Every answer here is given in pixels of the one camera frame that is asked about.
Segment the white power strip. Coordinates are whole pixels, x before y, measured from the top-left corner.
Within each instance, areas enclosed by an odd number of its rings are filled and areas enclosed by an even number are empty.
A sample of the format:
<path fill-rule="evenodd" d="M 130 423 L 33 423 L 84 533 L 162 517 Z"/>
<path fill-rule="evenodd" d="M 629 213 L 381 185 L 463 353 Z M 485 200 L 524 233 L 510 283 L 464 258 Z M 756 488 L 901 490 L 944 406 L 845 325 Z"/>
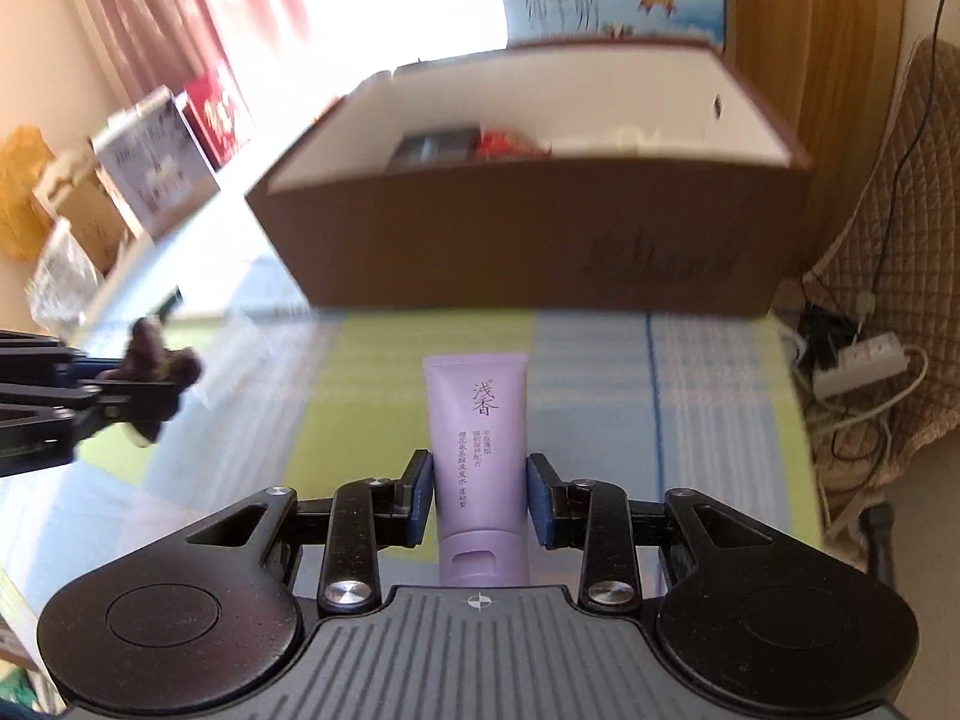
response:
<path fill-rule="evenodd" d="M 812 394 L 817 400 L 849 394 L 858 388 L 900 376 L 908 369 L 908 355 L 895 333 L 858 341 L 836 353 L 830 369 L 815 369 Z"/>

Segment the brown cardboard package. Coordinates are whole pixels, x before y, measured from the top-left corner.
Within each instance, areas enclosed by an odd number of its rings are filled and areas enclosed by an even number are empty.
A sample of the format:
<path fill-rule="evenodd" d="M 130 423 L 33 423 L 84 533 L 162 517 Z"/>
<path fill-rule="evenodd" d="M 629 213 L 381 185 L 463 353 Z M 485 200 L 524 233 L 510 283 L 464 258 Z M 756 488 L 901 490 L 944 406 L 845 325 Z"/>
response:
<path fill-rule="evenodd" d="M 101 275 L 109 275 L 132 238 L 121 210 L 99 181 L 98 161 L 87 146 L 65 149 L 44 167 L 32 191 L 53 219 L 65 218 L 76 242 Z"/>

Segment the lavender cream tube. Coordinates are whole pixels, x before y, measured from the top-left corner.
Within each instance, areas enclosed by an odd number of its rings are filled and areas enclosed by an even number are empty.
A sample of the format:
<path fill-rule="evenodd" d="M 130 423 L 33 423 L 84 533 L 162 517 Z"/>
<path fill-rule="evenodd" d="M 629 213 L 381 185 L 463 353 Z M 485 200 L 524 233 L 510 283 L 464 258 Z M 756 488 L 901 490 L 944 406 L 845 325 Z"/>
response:
<path fill-rule="evenodd" d="M 527 356 L 428 356 L 439 577 L 522 587 L 527 557 Z"/>

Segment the dark purple velvet scrunchie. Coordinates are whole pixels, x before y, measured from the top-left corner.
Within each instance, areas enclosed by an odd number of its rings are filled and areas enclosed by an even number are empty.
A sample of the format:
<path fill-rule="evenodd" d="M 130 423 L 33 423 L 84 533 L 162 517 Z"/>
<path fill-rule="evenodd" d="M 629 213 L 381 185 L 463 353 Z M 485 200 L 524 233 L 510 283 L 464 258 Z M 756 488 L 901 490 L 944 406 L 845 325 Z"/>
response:
<path fill-rule="evenodd" d="M 140 317 L 130 327 L 124 357 L 99 372 L 98 382 L 119 382 L 133 388 L 133 411 L 140 419 L 125 424 L 146 444 L 156 444 L 163 426 L 179 410 L 179 398 L 202 377 L 203 364 L 194 348 L 167 348 L 164 327 L 156 316 Z"/>

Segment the white humidifier box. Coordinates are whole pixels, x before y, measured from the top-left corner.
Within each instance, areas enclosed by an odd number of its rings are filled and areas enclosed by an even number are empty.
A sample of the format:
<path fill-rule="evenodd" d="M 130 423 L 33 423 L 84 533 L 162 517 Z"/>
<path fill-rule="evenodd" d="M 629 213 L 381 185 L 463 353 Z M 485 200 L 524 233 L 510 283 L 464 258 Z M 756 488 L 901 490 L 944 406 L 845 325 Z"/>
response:
<path fill-rule="evenodd" d="M 167 86 L 112 115 L 91 138 L 107 187 L 159 239 L 218 193 L 213 167 Z"/>

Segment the pink curtain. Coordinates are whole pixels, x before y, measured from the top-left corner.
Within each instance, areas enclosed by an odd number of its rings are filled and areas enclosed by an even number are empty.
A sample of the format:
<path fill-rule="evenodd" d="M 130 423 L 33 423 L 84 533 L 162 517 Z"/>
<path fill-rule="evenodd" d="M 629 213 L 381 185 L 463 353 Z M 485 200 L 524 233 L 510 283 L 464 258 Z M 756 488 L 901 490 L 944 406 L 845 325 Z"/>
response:
<path fill-rule="evenodd" d="M 130 99 L 226 68 L 254 107 L 308 42 L 304 0 L 80 0 Z"/>

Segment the quilted brown chair cover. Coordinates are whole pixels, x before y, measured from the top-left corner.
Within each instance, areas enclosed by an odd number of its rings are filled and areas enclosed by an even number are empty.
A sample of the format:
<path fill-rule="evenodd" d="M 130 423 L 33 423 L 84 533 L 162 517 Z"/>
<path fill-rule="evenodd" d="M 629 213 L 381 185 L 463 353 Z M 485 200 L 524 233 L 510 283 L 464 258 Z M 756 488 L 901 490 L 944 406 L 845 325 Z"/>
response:
<path fill-rule="evenodd" d="M 958 424 L 958 49 L 913 50 L 882 156 L 848 224 L 804 280 L 800 373 L 823 486 L 890 483 Z M 836 378 L 848 346 L 892 333 L 907 367 Z"/>

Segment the plaid tablecloth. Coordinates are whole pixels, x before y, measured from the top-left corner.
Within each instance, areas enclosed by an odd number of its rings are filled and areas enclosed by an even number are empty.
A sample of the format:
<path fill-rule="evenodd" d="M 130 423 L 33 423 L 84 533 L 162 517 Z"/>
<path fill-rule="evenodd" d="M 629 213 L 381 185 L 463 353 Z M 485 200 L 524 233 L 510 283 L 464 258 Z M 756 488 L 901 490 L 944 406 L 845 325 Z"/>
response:
<path fill-rule="evenodd" d="M 428 436 L 423 359 L 521 351 L 527 444 L 567 478 L 636 499 L 690 486 L 807 543 L 820 538 L 800 406 L 770 319 L 583 312 L 313 309 L 251 211 L 221 197 L 137 245 L 78 343 L 124 348 L 167 294 L 167 336 L 205 374 L 160 440 L 112 427 L 70 465 L 2 486 L 2 608 L 32 619 L 72 578 L 241 497 L 324 497 L 394 476 Z"/>

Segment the brown cardboard storage box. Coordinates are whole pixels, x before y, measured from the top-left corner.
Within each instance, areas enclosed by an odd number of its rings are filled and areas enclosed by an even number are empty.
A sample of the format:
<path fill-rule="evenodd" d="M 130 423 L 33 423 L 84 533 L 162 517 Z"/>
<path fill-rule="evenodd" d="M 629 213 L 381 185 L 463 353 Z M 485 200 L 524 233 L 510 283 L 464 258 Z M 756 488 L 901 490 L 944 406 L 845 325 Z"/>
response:
<path fill-rule="evenodd" d="M 320 307 L 755 317 L 811 174 L 708 44 L 597 39 L 376 73 L 247 201 Z"/>

